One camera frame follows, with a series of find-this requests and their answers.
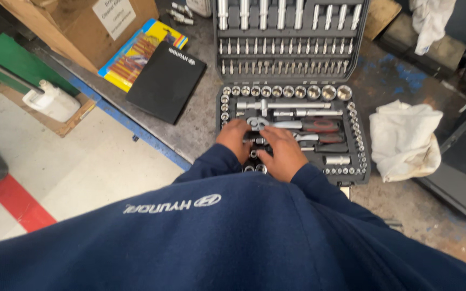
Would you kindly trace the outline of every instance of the white rag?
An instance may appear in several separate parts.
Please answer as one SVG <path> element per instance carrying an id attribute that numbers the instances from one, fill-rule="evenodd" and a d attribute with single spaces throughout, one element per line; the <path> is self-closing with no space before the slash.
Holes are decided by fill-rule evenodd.
<path id="1" fill-rule="evenodd" d="M 443 113 L 428 104 L 411 106 L 399 100 L 377 107 L 370 115 L 371 158 L 384 182 L 434 173 L 442 162 L 434 135 Z"/>
<path id="2" fill-rule="evenodd" d="M 423 56 L 435 41 L 445 35 L 445 26 L 454 11 L 456 0 L 409 0 L 413 28 L 418 33 L 415 53 Z"/>

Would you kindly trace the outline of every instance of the navy blue sweatshirt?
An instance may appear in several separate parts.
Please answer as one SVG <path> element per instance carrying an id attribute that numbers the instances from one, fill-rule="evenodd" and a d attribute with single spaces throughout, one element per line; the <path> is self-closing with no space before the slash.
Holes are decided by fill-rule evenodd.
<path id="1" fill-rule="evenodd" d="M 172 185 L 0 242 L 0 290 L 466 290 L 466 264 L 314 166 L 241 173 L 214 145 Z"/>

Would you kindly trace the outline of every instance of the person's left hand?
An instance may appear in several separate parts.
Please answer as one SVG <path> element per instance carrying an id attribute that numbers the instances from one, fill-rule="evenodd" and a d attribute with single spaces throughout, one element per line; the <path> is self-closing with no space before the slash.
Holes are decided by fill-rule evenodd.
<path id="1" fill-rule="evenodd" d="M 249 149 L 253 145 L 252 142 L 243 143 L 243 138 L 246 132 L 251 130 L 251 126 L 243 119 L 233 119 L 228 124 L 224 125 L 221 133 L 217 136 L 216 143 L 222 144 L 230 149 L 237 156 L 240 164 L 244 164 L 249 157 Z"/>

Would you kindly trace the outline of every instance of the red floor line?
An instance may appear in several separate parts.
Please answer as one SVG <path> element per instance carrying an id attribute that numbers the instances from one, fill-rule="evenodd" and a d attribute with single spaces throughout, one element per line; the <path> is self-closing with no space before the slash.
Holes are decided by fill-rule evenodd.
<path id="1" fill-rule="evenodd" d="M 28 233 L 57 222 L 10 174 L 0 181 L 0 203 Z"/>

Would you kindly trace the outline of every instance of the cloth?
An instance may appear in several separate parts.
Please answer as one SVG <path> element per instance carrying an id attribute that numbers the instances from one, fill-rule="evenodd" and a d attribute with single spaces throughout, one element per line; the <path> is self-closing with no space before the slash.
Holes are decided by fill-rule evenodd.
<path id="1" fill-rule="evenodd" d="M 396 100 L 370 115 L 371 158 L 384 182 L 434 173 L 442 162 L 434 135 L 443 113 Z"/>
<path id="2" fill-rule="evenodd" d="M 456 0 L 409 0 L 413 29 L 418 33 L 415 53 L 423 56 L 431 44 L 442 39 Z"/>
<path id="3" fill-rule="evenodd" d="M 0 242 L 0 290 L 466 290 L 307 164 L 291 183 L 212 146 L 172 185 Z"/>

